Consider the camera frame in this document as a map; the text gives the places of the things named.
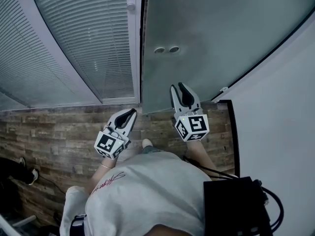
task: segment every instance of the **shoe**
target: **shoe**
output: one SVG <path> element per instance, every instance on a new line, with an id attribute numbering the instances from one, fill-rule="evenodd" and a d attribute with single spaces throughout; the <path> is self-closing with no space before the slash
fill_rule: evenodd
<path id="1" fill-rule="evenodd" d="M 23 157 L 20 157 L 19 164 L 23 165 L 24 167 L 26 166 L 25 159 Z"/>
<path id="2" fill-rule="evenodd" d="M 33 185 L 34 182 L 38 179 L 38 170 L 37 169 L 33 169 L 33 171 L 31 172 L 34 175 L 34 179 L 32 183 L 29 183 L 29 185 Z"/>
<path id="3" fill-rule="evenodd" d="M 153 146 L 152 142 L 149 139 L 143 139 L 142 148 L 145 148 L 147 146 Z"/>

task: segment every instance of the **white t-shirt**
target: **white t-shirt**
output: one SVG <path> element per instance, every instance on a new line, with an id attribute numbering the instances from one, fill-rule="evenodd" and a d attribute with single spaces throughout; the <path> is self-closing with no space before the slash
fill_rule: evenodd
<path id="1" fill-rule="evenodd" d="M 68 189 L 61 236 L 84 213 L 86 236 L 142 236 L 158 224 L 202 236 L 205 181 L 204 172 L 172 153 L 137 155 L 106 173 L 90 196 Z"/>

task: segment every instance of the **black strap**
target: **black strap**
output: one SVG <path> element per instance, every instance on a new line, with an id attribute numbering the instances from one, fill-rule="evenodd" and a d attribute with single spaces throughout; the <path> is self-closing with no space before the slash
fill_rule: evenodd
<path id="1" fill-rule="evenodd" d="M 86 216 L 86 214 L 81 214 L 74 217 L 70 227 L 70 236 L 85 236 L 84 219 Z"/>

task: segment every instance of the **bracelet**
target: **bracelet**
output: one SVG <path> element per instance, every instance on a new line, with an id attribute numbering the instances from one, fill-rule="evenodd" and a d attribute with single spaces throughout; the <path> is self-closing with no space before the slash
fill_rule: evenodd
<path id="1" fill-rule="evenodd" d="M 103 166 L 103 167 L 105 167 L 105 168 L 112 169 L 112 168 L 110 168 L 110 167 L 105 166 L 105 165 L 102 164 L 102 163 L 100 163 L 100 164 L 101 164 L 101 166 Z"/>

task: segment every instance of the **brick-patterned floor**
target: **brick-patterned floor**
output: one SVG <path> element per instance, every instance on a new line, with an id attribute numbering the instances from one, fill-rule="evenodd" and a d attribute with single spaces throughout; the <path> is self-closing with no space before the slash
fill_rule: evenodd
<path id="1" fill-rule="evenodd" d="M 18 160 L 23 156 L 29 168 L 51 180 L 64 192 L 82 185 L 99 166 L 101 156 L 93 148 L 99 130 L 109 117 L 134 106 L 71 107 L 0 112 L 0 156 Z M 234 154 L 228 109 L 225 104 L 202 104 L 208 115 L 210 133 L 203 144 L 220 171 L 234 173 Z M 144 138 L 161 149 L 182 156 L 186 145 L 172 127 L 173 111 L 141 114 L 130 134 L 132 143 L 119 160 L 137 154 Z M 64 194 L 52 183 L 39 178 L 33 186 L 19 187 L 24 215 L 35 214 L 41 225 L 54 224 L 54 212 L 62 214 Z"/>

